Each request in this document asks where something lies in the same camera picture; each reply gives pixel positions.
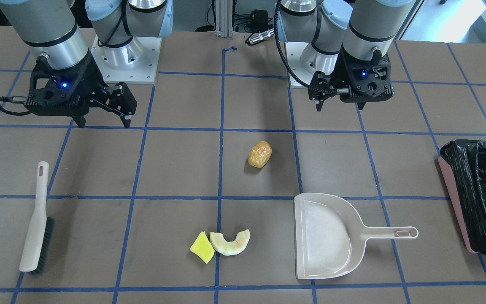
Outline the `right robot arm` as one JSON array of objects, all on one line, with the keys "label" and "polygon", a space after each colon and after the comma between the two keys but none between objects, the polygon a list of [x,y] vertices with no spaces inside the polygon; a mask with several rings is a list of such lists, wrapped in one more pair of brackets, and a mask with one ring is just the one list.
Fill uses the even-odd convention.
[{"label": "right robot arm", "polygon": [[83,128],[91,108],[125,128],[137,109],[127,81],[154,83],[160,42],[173,30],[171,0],[87,0],[96,31],[89,46],[65,0],[0,0],[0,10],[35,56],[25,96],[1,96],[12,116],[67,116]]}]

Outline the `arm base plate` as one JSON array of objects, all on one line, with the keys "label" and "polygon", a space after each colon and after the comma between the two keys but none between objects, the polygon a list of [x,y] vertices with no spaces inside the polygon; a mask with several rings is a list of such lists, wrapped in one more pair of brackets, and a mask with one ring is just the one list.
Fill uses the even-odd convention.
[{"label": "arm base plate", "polygon": [[315,72],[329,76],[335,67],[342,40],[332,43],[284,42],[285,59],[303,83],[311,84]]},{"label": "arm base plate", "polygon": [[100,47],[97,42],[96,36],[91,53],[106,83],[155,83],[162,38],[134,37],[119,48]]}]

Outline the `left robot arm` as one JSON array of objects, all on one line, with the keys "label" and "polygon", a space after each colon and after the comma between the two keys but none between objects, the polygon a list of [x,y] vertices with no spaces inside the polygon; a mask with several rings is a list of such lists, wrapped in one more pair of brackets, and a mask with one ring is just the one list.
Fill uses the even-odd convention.
[{"label": "left robot arm", "polygon": [[[273,15],[278,54],[317,111],[334,96],[362,110],[395,94],[388,50],[412,5],[412,0],[278,0]],[[301,64],[310,81],[290,67],[281,42],[307,43]]]}]

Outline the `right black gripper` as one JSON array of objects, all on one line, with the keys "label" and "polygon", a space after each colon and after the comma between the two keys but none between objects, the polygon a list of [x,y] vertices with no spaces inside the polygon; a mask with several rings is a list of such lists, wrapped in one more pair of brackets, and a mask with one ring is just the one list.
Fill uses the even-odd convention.
[{"label": "right black gripper", "polygon": [[100,108],[116,114],[126,129],[137,105],[127,83],[107,86],[91,53],[74,66],[59,70],[49,65],[46,56],[38,56],[24,104],[34,115],[71,117],[79,128],[85,127],[89,108]]}]

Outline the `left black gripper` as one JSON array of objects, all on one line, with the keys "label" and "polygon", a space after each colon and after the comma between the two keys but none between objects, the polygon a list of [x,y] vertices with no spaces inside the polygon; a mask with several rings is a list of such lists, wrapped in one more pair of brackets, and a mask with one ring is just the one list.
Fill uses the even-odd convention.
[{"label": "left black gripper", "polygon": [[316,104],[316,111],[321,111],[324,101],[338,95],[340,88],[347,88],[347,94],[340,95],[344,103],[356,103],[362,111],[368,102],[382,102],[394,96],[394,87],[390,82],[391,64],[389,56],[378,46],[371,48],[371,59],[361,60],[351,56],[340,48],[340,78],[335,73],[327,74],[315,71],[308,89],[308,97]]}]

